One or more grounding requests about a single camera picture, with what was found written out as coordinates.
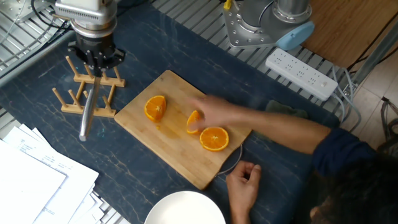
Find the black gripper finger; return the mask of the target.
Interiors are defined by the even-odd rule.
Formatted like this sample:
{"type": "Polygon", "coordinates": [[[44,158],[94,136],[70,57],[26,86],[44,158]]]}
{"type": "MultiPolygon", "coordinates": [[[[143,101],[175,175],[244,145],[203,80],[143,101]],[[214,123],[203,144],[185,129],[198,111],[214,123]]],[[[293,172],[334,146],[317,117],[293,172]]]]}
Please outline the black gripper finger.
{"type": "Polygon", "coordinates": [[[113,53],[103,55],[99,58],[99,69],[105,72],[111,68],[117,67],[124,62],[125,56],[126,52],[124,50],[115,49],[113,53]]]}
{"type": "Polygon", "coordinates": [[[67,47],[71,54],[75,54],[90,70],[95,70],[94,42],[69,42],[67,47]]]}

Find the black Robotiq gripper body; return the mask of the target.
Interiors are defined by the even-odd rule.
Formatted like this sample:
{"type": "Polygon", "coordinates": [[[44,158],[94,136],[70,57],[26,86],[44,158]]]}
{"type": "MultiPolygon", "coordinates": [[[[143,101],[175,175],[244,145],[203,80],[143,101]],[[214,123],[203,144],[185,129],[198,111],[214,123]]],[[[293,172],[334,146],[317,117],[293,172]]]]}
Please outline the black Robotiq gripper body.
{"type": "Polygon", "coordinates": [[[92,41],[94,42],[94,55],[95,64],[100,64],[100,57],[103,55],[109,55],[114,52],[116,46],[114,44],[113,34],[107,35],[100,38],[89,38],[76,33],[76,41],[92,41]]]}

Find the person's right hand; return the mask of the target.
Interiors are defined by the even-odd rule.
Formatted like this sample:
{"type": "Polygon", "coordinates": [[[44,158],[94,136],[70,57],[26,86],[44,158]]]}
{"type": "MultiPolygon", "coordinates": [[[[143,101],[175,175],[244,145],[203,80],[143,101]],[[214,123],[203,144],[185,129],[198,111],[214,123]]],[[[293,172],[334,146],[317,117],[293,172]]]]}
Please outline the person's right hand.
{"type": "Polygon", "coordinates": [[[189,102],[200,111],[202,116],[202,119],[188,125],[189,131],[224,126],[239,121],[239,107],[224,99],[210,95],[201,98],[191,98],[189,102]]]}

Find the person's left hand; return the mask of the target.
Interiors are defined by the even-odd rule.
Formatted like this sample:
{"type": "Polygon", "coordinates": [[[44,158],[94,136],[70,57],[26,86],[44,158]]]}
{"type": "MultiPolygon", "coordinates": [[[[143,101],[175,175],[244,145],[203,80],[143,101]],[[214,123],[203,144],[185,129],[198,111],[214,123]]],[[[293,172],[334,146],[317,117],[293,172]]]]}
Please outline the person's left hand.
{"type": "Polygon", "coordinates": [[[239,161],[227,176],[229,204],[234,215],[248,215],[257,199],[261,179],[260,165],[239,161]]]}

